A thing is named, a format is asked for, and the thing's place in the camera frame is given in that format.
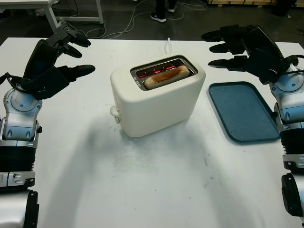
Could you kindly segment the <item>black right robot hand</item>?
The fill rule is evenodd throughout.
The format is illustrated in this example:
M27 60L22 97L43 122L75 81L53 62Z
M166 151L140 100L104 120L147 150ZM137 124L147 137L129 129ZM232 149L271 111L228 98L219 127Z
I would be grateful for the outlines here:
M261 83L276 82L289 68L278 46L258 26L231 25L201 35L203 41L220 42L209 48L212 53L231 53L231 59L217 59L210 67L248 72Z

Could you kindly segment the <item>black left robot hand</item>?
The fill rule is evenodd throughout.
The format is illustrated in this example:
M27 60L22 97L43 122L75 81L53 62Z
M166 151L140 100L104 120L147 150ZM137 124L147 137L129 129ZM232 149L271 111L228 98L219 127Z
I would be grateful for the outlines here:
M93 65L75 67L56 67L57 59L66 54L81 58L82 54L70 44L89 47L91 42L86 36L71 29L63 22L48 39L41 39L35 46L27 63L23 78L26 80L22 88L37 100L51 98L77 78L95 71Z

